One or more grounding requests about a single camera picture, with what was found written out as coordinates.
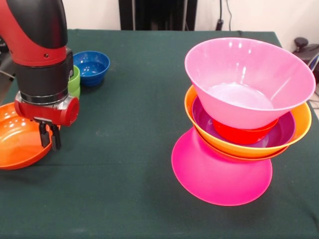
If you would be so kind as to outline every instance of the blue bowl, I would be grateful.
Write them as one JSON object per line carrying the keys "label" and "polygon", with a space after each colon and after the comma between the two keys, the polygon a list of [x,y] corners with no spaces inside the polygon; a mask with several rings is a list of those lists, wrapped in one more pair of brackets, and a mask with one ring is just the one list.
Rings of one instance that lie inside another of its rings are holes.
{"label": "blue bowl", "polygon": [[73,63],[80,69],[81,85],[100,84],[110,67],[107,55],[98,51],[83,51],[73,55]]}

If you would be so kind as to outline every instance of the green bowl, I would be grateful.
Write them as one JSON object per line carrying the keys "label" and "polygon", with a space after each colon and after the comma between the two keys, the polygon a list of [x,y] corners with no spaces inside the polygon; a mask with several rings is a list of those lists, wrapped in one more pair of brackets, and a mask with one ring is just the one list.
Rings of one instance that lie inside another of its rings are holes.
{"label": "green bowl", "polygon": [[80,99],[80,94],[81,94],[81,87],[79,86],[75,91],[69,92],[70,96],[77,97]]}
{"label": "green bowl", "polygon": [[73,76],[70,78],[68,83],[69,93],[75,92],[80,87],[80,70],[77,66],[73,66]]}

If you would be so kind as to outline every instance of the orange bowl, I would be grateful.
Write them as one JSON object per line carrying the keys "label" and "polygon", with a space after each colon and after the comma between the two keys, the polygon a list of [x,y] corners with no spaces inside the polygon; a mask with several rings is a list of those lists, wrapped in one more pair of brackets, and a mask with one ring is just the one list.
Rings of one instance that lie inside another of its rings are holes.
{"label": "orange bowl", "polygon": [[291,110],[291,113],[294,116],[296,122],[296,131],[293,138],[286,144],[276,146],[276,147],[266,147],[266,148],[255,148],[255,147],[246,147],[241,145],[236,145],[233,143],[225,142],[221,139],[218,139],[210,134],[208,134],[205,130],[203,130],[199,125],[194,121],[192,115],[192,105],[194,100],[197,97],[197,93],[195,91],[194,86],[191,86],[186,95],[184,100],[184,106],[187,113],[188,118],[191,120],[193,125],[198,130],[199,134],[205,139],[213,147],[217,148],[218,150],[225,152],[227,154],[241,157],[241,158],[264,158],[269,157],[275,154],[277,151],[290,146],[297,141],[301,140],[309,131],[312,117],[311,111],[307,103],[303,103],[302,105],[294,108]]}
{"label": "orange bowl", "polygon": [[0,107],[0,169],[15,170],[34,164],[51,149],[41,146],[39,124],[17,115],[14,103]]}
{"label": "orange bowl", "polygon": [[201,140],[203,140],[203,142],[208,146],[210,147],[212,150],[214,150],[215,152],[218,152],[219,154],[222,154],[222,155],[225,155],[227,156],[228,158],[232,158],[233,161],[235,162],[256,162],[256,161],[261,161],[261,160],[266,160],[266,159],[271,159],[271,158],[274,158],[280,154],[282,154],[283,152],[285,152],[289,146],[287,147],[284,147],[280,150],[278,150],[277,152],[275,152],[274,154],[271,154],[271,155],[268,155],[266,157],[261,157],[261,158],[243,158],[243,157],[237,157],[237,156],[234,156],[234,155],[231,155],[229,153],[225,153],[221,150],[219,150],[218,148],[215,148],[214,146],[210,145],[204,138],[203,136],[200,135],[200,133],[198,132],[198,130],[196,130],[198,136],[200,137]]}

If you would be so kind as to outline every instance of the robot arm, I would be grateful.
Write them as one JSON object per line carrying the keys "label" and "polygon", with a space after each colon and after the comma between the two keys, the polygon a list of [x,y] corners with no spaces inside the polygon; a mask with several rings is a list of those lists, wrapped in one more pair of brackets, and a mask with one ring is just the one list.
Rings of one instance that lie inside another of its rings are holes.
{"label": "robot arm", "polygon": [[0,35],[16,68],[18,115],[39,123],[42,146],[61,147],[57,125],[70,126],[79,102],[68,95],[73,75],[72,51],[67,49],[67,25],[62,0],[0,0]]}

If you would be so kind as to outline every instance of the purple bowl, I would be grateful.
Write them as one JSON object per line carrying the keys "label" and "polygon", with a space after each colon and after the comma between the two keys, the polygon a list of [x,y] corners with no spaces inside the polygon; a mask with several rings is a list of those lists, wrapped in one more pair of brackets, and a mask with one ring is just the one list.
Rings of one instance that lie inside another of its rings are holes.
{"label": "purple bowl", "polygon": [[[196,97],[192,114],[195,122],[211,136],[228,143],[232,143],[221,137],[215,130],[213,119],[204,110],[200,100]],[[288,112],[278,119],[278,123],[269,131],[269,133],[259,142],[253,144],[237,144],[245,147],[266,148],[276,147],[288,143],[294,136],[296,131],[296,122],[291,112]]]}

